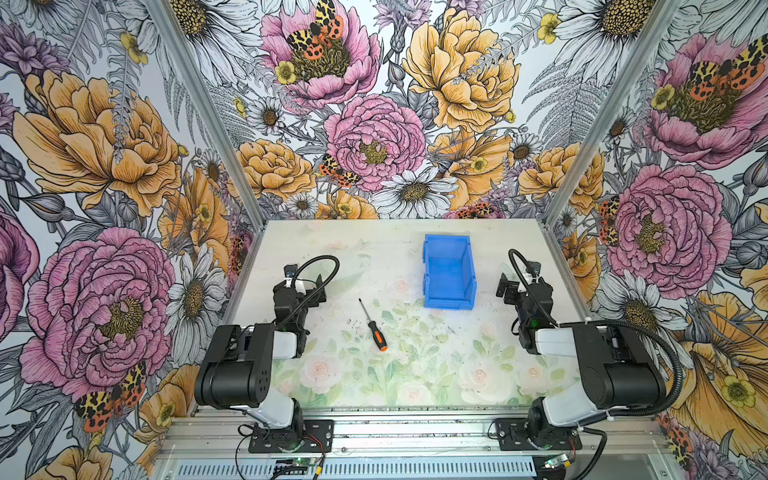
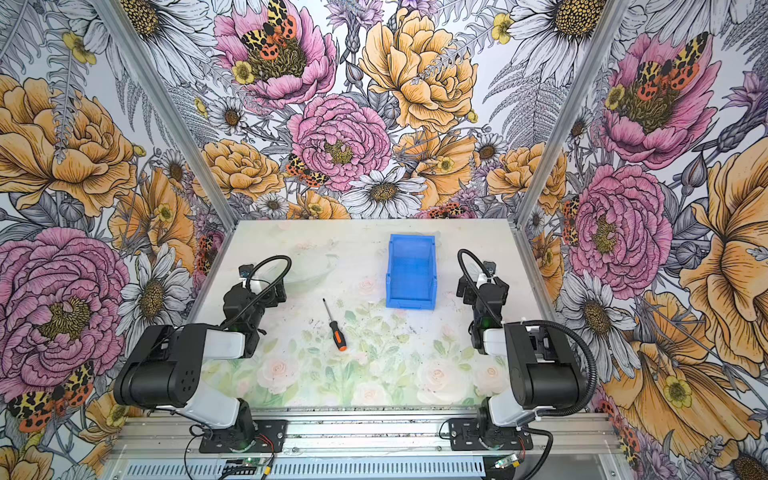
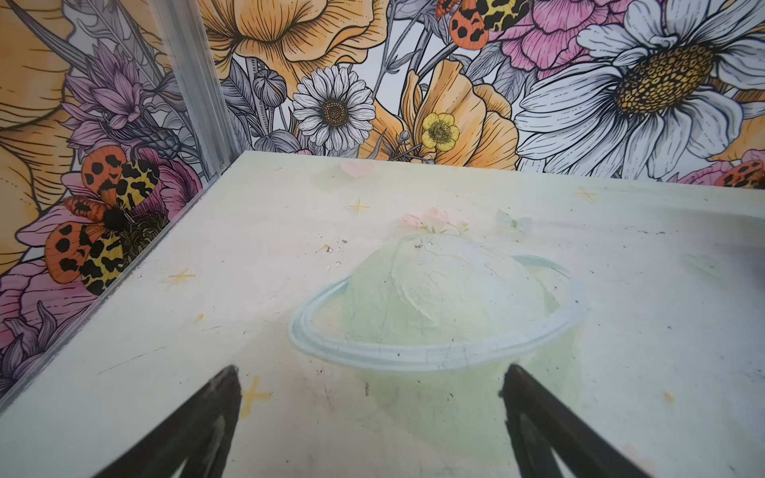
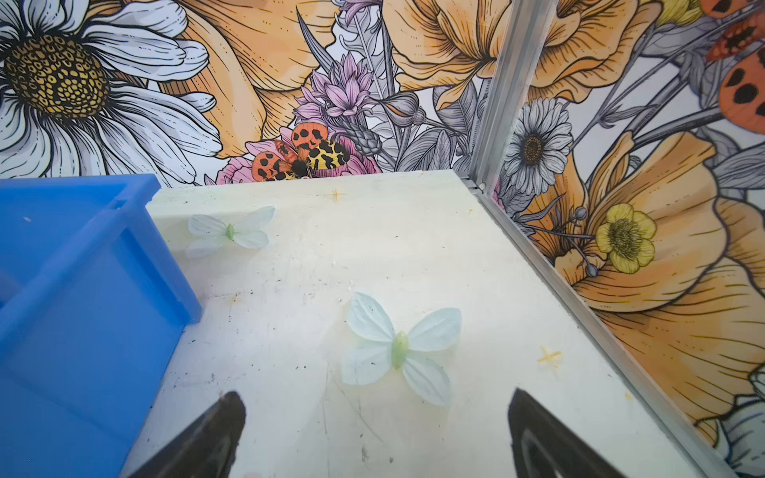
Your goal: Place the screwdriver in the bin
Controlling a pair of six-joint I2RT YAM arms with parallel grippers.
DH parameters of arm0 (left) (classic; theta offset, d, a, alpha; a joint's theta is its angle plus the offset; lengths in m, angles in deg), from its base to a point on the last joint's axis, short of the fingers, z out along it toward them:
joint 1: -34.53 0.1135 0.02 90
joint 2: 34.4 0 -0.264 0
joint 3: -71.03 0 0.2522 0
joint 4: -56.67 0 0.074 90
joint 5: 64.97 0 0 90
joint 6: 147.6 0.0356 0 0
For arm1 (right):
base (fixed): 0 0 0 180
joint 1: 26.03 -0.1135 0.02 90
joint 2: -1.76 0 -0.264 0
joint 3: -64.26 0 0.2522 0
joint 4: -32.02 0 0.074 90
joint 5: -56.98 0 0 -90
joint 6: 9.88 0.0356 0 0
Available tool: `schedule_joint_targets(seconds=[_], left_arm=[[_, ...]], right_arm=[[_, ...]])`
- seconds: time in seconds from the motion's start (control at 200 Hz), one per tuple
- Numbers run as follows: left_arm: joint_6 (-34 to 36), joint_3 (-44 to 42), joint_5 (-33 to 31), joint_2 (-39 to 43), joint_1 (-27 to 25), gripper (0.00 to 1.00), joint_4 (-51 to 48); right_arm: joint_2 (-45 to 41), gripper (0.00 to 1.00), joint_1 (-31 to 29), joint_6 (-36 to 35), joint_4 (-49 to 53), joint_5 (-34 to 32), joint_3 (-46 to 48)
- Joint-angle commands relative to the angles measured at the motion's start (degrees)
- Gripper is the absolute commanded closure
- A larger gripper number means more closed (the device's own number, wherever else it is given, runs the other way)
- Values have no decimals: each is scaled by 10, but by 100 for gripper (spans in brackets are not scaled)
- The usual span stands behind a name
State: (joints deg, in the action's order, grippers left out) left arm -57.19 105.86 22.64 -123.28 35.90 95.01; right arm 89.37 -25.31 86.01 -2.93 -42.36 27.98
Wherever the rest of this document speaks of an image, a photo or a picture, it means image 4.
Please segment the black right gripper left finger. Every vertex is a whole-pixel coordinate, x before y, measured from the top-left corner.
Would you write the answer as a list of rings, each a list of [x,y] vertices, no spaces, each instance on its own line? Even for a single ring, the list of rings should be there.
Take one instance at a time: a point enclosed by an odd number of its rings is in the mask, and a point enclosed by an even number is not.
[[[227,392],[131,477],[228,477],[245,420],[241,397]]]

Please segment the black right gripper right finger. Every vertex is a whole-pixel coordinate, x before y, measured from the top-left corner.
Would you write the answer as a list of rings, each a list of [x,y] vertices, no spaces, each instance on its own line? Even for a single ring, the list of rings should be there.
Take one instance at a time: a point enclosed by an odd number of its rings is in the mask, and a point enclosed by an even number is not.
[[[517,476],[624,478],[526,390],[514,390],[507,419]]]

